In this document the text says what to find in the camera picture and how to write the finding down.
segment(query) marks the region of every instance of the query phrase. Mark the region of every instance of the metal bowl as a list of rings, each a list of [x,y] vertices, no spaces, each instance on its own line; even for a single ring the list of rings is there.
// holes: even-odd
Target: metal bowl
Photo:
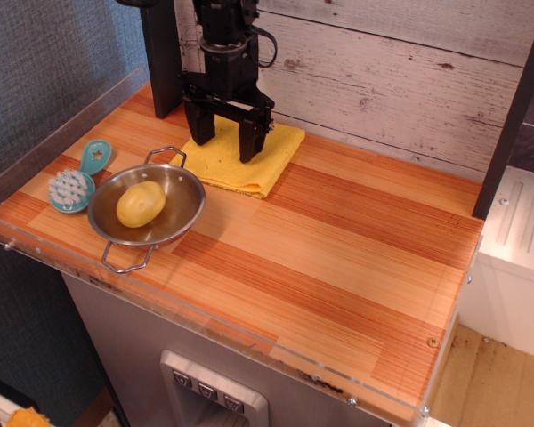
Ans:
[[[184,157],[181,166],[148,165],[153,154],[167,149]],[[151,151],[144,165],[116,173],[94,192],[87,209],[87,217],[93,229],[109,241],[101,259],[103,264],[117,273],[145,267],[155,246],[165,245],[180,238],[198,219],[204,209],[206,192],[198,177],[183,168],[185,159],[186,155],[173,147]],[[158,182],[166,193],[166,204],[154,220],[142,227],[131,229],[118,220],[117,202],[127,189],[143,181]],[[111,244],[150,248],[144,264],[121,270],[107,262]]]

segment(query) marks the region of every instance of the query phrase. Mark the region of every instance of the gray wall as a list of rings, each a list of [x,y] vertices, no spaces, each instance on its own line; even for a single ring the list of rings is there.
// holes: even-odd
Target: gray wall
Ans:
[[[146,65],[139,12],[114,0],[0,0],[0,173]],[[57,271],[0,246],[0,380],[70,426],[103,387]]]

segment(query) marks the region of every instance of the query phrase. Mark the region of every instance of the white container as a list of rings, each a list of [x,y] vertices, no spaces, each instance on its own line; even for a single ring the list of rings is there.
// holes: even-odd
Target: white container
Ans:
[[[507,167],[459,301],[459,323],[534,355],[534,173]]]

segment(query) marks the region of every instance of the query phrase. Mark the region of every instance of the brush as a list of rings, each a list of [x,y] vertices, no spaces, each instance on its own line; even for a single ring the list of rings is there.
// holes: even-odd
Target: brush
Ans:
[[[84,149],[78,171],[66,169],[50,180],[50,202],[65,214],[81,212],[89,205],[95,192],[92,175],[100,172],[109,162],[112,148],[104,140],[89,142]]]

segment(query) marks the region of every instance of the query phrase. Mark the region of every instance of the white bristles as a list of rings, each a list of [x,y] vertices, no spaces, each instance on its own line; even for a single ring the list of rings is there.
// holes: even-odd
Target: white bristles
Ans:
[[[65,210],[82,203],[87,198],[87,182],[79,171],[66,169],[57,173],[57,178],[50,180],[50,198]]]

